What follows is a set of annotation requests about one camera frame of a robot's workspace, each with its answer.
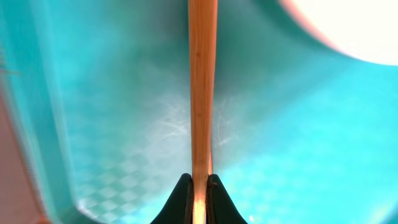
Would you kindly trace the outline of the large white plate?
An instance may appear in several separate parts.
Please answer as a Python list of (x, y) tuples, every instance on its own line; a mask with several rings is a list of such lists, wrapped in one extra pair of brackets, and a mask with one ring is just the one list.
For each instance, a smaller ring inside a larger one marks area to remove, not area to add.
[(280, 0), (284, 10), (331, 49), (397, 65), (397, 0)]

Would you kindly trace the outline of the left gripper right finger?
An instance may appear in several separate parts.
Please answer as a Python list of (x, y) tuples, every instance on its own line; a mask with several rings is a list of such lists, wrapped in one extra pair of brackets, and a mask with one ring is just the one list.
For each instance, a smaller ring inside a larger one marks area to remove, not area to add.
[(216, 174), (208, 176), (206, 216), (209, 224), (247, 224)]

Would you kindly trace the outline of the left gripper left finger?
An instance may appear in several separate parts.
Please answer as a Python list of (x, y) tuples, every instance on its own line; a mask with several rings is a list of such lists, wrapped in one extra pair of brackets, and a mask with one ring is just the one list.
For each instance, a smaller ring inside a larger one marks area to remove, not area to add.
[(193, 180), (184, 173), (159, 214), (150, 224), (192, 224)]

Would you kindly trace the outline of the wooden chopstick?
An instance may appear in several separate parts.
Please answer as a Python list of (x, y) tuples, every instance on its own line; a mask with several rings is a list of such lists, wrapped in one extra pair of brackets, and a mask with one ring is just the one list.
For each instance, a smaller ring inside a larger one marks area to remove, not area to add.
[(206, 223), (206, 188), (211, 154), (217, 18), (217, 0), (189, 0), (193, 224)]
[(213, 173), (213, 161), (212, 161), (212, 153), (209, 153), (208, 156), (208, 175), (211, 175)]

